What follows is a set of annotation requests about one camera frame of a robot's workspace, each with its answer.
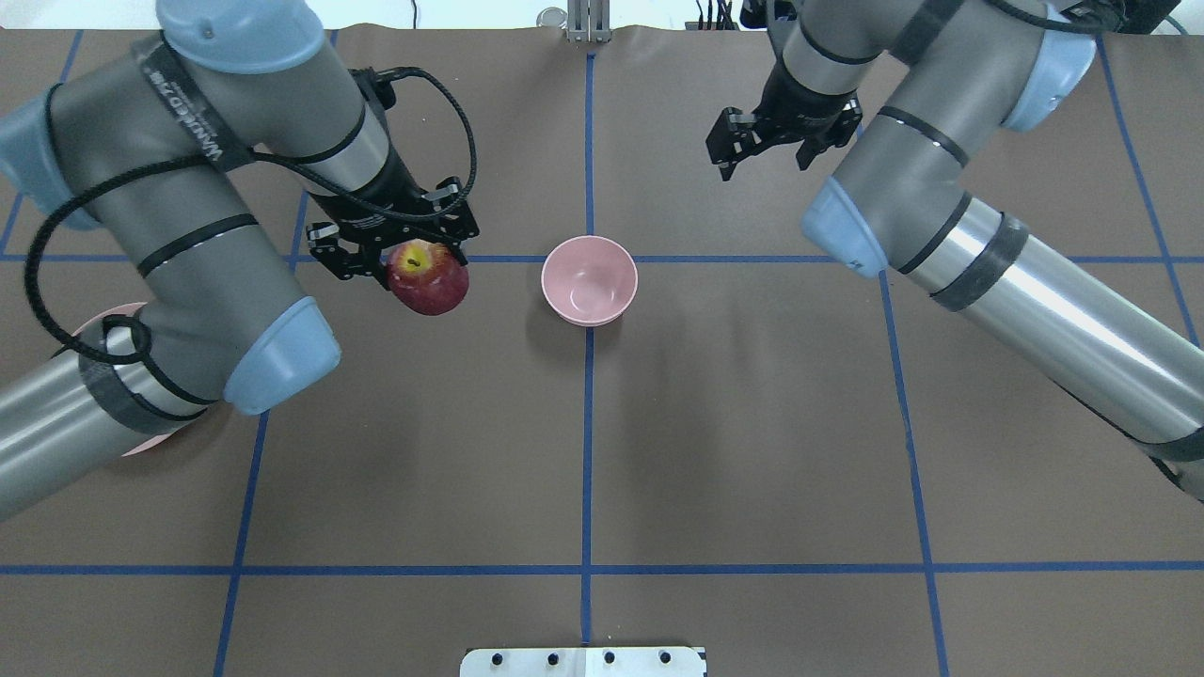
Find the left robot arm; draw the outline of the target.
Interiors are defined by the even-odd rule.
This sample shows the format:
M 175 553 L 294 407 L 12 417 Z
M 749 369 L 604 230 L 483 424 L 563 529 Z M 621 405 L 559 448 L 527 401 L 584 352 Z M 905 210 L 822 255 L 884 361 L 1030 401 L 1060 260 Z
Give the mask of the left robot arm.
M 126 55 L 2 118 L 2 173 L 45 213 L 24 292 L 59 351 L 2 389 L 2 518 L 30 510 L 220 401 L 246 416 L 326 377 L 342 351 L 229 173 L 293 172 L 326 214 L 309 253 L 386 283 L 380 257 L 421 239 L 464 264 L 474 179 L 413 179 L 388 133 L 393 83 L 350 70 L 305 1 L 159 1 Z M 106 228 L 150 288 L 78 332 L 39 273 L 57 228 Z

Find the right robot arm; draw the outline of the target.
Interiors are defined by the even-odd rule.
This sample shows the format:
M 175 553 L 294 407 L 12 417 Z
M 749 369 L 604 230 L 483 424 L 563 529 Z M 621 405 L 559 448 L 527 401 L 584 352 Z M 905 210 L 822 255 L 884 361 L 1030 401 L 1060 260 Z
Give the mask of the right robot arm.
M 721 111 L 722 179 L 778 146 L 846 149 L 801 232 L 980 326 L 1202 500 L 1202 348 L 982 196 L 990 152 L 1041 125 L 1091 69 L 1100 25 L 1051 1 L 744 1 L 773 52 L 752 111 Z

